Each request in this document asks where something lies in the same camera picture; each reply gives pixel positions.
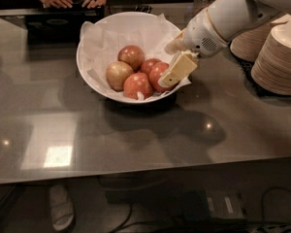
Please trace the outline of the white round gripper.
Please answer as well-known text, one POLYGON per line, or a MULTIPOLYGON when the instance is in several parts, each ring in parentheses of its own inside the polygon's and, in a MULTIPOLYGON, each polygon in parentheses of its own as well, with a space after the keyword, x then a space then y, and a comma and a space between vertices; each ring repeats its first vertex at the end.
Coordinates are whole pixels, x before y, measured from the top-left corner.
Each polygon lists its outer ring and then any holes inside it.
POLYGON ((176 54, 169 67, 162 73, 158 84, 164 88, 172 87, 188 77, 199 63, 201 57, 211 57, 226 48, 228 42, 217 32, 207 8, 194 16, 185 30, 180 31, 174 40, 166 45, 167 54, 176 54))

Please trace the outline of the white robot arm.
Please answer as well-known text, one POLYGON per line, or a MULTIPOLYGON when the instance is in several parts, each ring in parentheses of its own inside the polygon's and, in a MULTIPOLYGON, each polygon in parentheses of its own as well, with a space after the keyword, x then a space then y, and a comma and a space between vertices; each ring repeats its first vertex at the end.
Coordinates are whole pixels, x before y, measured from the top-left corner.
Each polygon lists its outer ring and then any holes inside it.
POLYGON ((215 0, 165 47, 174 58, 158 84, 172 87, 193 72, 191 67, 178 64, 183 52, 189 50, 196 57, 214 56, 243 32, 283 14, 291 15, 291 0, 215 0))

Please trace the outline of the person's left hand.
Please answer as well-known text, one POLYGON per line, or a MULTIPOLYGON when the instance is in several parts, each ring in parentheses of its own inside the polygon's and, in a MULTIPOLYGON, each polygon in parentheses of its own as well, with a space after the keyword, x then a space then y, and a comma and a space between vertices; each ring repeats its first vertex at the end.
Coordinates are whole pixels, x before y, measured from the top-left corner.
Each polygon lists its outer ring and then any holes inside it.
POLYGON ((105 0, 84 0, 81 4, 83 8, 93 9, 97 7, 102 7, 106 5, 105 0))

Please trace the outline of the person's right hand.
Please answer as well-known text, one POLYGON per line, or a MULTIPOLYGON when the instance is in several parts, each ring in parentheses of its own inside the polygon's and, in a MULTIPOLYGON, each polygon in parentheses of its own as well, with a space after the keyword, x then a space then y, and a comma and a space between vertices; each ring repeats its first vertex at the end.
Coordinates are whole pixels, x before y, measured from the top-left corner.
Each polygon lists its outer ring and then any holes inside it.
POLYGON ((73 0, 44 0, 43 4, 46 8, 67 9, 73 7, 73 0))

